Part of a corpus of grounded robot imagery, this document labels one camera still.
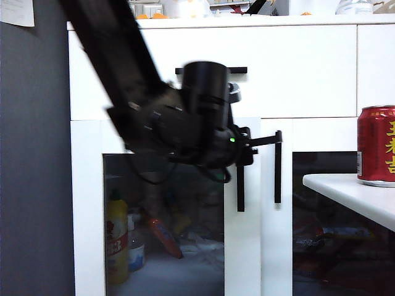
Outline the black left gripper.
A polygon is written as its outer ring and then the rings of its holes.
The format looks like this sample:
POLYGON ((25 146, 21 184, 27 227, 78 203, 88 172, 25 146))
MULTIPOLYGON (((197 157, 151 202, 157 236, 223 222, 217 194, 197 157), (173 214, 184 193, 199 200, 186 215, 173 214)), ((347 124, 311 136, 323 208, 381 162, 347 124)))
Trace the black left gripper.
POLYGON ((226 168, 232 164, 237 167, 249 166, 254 162, 252 147, 282 143, 282 132, 275 132, 274 136, 251 139, 251 130, 248 127, 233 125, 232 129, 214 131, 214 137, 209 144, 206 160, 207 168, 226 168))

